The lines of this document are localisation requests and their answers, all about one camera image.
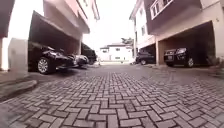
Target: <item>tree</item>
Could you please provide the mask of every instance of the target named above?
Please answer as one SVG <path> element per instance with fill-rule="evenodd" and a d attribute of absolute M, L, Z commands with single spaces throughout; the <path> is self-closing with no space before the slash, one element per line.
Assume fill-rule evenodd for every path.
<path fill-rule="evenodd" d="M 132 39 L 132 38 L 128 38 L 128 39 L 121 38 L 121 39 L 122 39 L 123 44 L 131 44 L 131 45 L 134 44 L 134 39 Z"/>

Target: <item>driveway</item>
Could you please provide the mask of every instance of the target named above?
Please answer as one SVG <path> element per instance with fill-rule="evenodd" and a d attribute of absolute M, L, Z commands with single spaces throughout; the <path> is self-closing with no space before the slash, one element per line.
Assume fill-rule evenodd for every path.
<path fill-rule="evenodd" d="M 2 127 L 224 128 L 224 80 L 181 69 L 101 66 L 1 103 Z"/>

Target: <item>car wheel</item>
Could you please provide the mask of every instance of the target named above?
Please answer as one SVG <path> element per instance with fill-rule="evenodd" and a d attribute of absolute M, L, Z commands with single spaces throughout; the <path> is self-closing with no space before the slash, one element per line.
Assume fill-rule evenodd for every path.
<path fill-rule="evenodd" d="M 192 68 L 194 66 L 194 59 L 189 58 L 186 65 L 187 67 Z"/>
<path fill-rule="evenodd" d="M 37 64 L 38 72 L 45 75 L 53 72 L 56 69 L 53 67 L 53 65 L 50 65 L 50 60 L 45 57 L 41 57 Z"/>
<path fill-rule="evenodd" d="M 141 60 L 141 64 L 142 65 L 146 65 L 146 61 L 145 60 Z"/>
<path fill-rule="evenodd" d="M 167 65 L 168 67 L 173 67 L 173 66 L 174 66 L 173 63 L 166 63 L 166 65 Z"/>

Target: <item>window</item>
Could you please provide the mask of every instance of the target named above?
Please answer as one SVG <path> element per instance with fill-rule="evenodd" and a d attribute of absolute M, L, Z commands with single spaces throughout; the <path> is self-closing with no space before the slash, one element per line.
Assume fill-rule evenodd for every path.
<path fill-rule="evenodd" d="M 137 24 L 137 23 L 136 23 L 136 17 L 135 17 L 135 18 L 134 18 L 134 25 L 136 26 L 136 24 Z"/>
<path fill-rule="evenodd" d="M 135 41 L 138 42 L 138 33 L 135 32 Z"/>
<path fill-rule="evenodd" d="M 166 6 L 167 4 L 169 4 L 171 2 L 171 0 L 163 0 L 163 6 Z"/>
<path fill-rule="evenodd" d="M 116 51 L 120 51 L 120 48 L 116 48 Z"/>
<path fill-rule="evenodd" d="M 88 6 L 87 0 L 83 0 L 83 2 L 85 3 L 86 6 Z"/>
<path fill-rule="evenodd" d="M 142 14 L 143 14 L 143 9 L 140 10 L 140 15 L 142 15 Z"/>
<path fill-rule="evenodd" d="M 159 15 L 174 0 L 156 0 L 150 7 L 152 20 Z"/>
<path fill-rule="evenodd" d="M 145 35 L 145 26 L 142 27 L 142 35 Z"/>

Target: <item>roof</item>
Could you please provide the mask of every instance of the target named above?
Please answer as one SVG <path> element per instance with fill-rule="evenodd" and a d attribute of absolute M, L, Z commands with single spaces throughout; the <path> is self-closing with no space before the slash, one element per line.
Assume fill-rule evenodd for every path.
<path fill-rule="evenodd" d="M 135 3 L 135 6 L 131 12 L 131 15 L 129 17 L 129 20 L 133 20 L 136 16 L 136 13 L 138 12 L 138 9 L 140 8 L 141 4 L 142 4 L 143 0 L 137 0 Z"/>
<path fill-rule="evenodd" d="M 109 49 L 109 47 L 132 47 L 131 44 L 123 44 L 123 43 L 113 43 L 110 45 L 107 45 L 105 47 L 102 47 L 100 49 Z"/>

